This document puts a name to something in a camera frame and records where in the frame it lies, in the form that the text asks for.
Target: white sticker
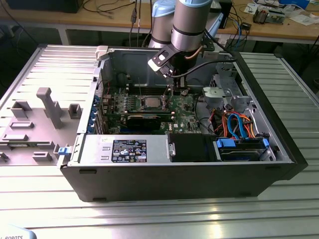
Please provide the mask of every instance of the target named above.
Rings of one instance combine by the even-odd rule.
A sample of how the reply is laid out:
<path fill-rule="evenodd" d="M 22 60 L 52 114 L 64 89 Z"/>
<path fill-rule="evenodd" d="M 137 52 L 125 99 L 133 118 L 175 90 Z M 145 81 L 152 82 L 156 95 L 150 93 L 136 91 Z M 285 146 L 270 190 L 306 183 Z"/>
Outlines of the white sticker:
<path fill-rule="evenodd" d="M 112 136 L 103 136 L 101 137 L 101 143 L 113 143 L 114 137 Z"/>

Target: wooden workbench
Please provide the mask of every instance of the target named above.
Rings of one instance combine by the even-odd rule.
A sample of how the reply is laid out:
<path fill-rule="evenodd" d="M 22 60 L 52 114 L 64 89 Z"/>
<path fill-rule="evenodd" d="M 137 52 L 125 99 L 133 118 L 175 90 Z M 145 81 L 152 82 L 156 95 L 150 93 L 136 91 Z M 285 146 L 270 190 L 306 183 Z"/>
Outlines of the wooden workbench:
<path fill-rule="evenodd" d="M 113 2 L 113 0 L 96 1 L 98 5 Z M 234 2 L 238 15 L 241 16 L 243 21 L 252 24 L 248 39 L 278 42 L 282 41 L 295 43 L 311 43 L 319 34 L 319 24 L 304 26 L 288 18 L 285 19 L 284 24 L 255 24 L 252 20 L 253 15 L 243 12 L 245 9 L 244 5 L 246 5 L 250 1 L 234 0 Z M 107 10 L 128 3 L 130 3 L 129 0 L 119 0 L 115 4 L 104 6 L 103 9 Z M 86 8 L 96 10 L 94 0 L 91 0 L 89 3 L 87 3 Z M 7 6 L 7 9 L 12 14 L 12 16 L 21 24 L 39 27 L 53 27 L 58 29 L 63 44 L 68 44 L 66 34 L 67 29 L 128 32 L 131 27 L 130 18 L 133 8 L 134 4 L 114 10 L 113 14 L 110 15 L 112 16 L 112 18 L 109 18 L 96 12 L 86 11 L 83 8 L 79 9 L 78 13 L 74 14 L 33 10 L 11 10 Z M 141 9 L 142 14 L 140 32 L 145 33 L 148 32 L 149 28 L 151 27 L 149 3 L 143 3 Z M 12 20 L 4 12 L 3 9 L 0 10 L 0 19 L 2 20 L 2 22 L 4 22 L 4 24 L 12 24 Z M 225 29 L 218 30 L 218 36 L 224 36 L 224 38 L 229 38 L 231 37 L 231 34 L 235 33 L 236 29 L 230 20 L 227 22 Z"/>

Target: green circuit board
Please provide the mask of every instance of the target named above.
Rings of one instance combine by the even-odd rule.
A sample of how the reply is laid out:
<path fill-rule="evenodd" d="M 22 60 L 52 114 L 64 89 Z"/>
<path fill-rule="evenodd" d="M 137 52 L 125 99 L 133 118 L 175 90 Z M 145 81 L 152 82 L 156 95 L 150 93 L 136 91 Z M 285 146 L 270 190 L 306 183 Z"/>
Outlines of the green circuit board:
<path fill-rule="evenodd" d="M 123 89 L 111 90 L 108 99 L 104 96 L 103 118 L 107 124 L 106 133 L 129 134 L 137 133 L 127 129 L 129 116 L 154 116 L 160 120 L 160 128 L 147 132 L 148 134 L 168 133 L 200 133 L 196 122 L 194 107 L 194 95 L 166 96 L 165 102 L 160 101 L 159 95 L 127 95 Z M 147 107 L 148 99 L 157 99 L 160 105 Z"/>

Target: floor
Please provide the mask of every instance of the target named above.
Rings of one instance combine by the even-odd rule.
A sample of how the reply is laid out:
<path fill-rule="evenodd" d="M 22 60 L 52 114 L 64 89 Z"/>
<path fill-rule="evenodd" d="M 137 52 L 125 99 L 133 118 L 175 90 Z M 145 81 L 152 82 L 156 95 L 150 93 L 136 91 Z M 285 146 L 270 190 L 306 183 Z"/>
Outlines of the floor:
<path fill-rule="evenodd" d="M 2 37 L 0 39 L 0 96 L 6 91 L 22 67 L 27 62 L 31 53 L 35 50 L 36 45 L 22 31 L 21 28 L 15 27 L 15 37 L 9 39 Z M 35 38 L 38 43 L 43 44 L 61 44 L 57 30 L 49 28 L 26 28 L 26 30 Z M 72 45 L 112 45 L 112 46 L 129 46 L 128 34 L 123 32 L 97 32 L 83 30 L 68 31 Z M 132 46 L 136 46 L 136 34 L 132 34 Z M 300 65 L 308 57 L 308 46 L 300 44 L 277 44 L 272 42 L 254 42 L 239 44 L 236 50 L 269 53 L 280 53 L 289 64 L 298 71 Z M 319 57 L 312 61 L 309 67 L 302 74 L 302 79 L 315 93 L 318 89 L 314 86 L 314 78 L 319 77 Z"/>

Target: blue cable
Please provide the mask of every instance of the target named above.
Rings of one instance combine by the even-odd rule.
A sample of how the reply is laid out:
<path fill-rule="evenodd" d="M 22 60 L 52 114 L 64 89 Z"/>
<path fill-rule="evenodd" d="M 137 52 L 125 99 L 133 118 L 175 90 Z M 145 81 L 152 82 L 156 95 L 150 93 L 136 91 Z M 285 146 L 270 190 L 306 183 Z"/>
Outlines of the blue cable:
<path fill-rule="evenodd" d="M 244 130 L 244 125 L 243 125 L 243 122 L 242 122 L 241 118 L 239 117 L 239 115 L 231 114 L 231 115 L 228 117 L 227 126 L 228 126 L 229 132 L 230 132 L 231 135 L 234 136 L 236 139 L 239 139 L 239 137 L 237 136 L 237 134 L 235 134 L 235 133 L 233 132 L 233 130 L 231 129 L 231 125 L 230 125 L 231 118 L 233 118 L 234 116 L 236 116 L 237 119 L 238 119 L 238 125 L 239 125 L 239 130 L 240 130 L 241 136 L 242 136 L 243 138 L 247 138 L 248 136 L 247 136 L 247 134 L 246 134 L 246 132 L 245 132 L 245 130 Z"/>
<path fill-rule="evenodd" d="M 237 24 L 238 31 L 239 31 L 239 37 L 238 37 L 238 40 L 237 40 L 237 43 L 236 43 L 236 46 L 235 46 L 235 49 L 234 49 L 234 50 L 236 50 L 236 48 L 238 47 L 239 41 L 240 41 L 240 37 L 241 37 L 241 28 L 240 28 L 240 25 L 239 25 L 238 21 L 236 21 L 234 19 L 232 19 L 232 20 Z"/>

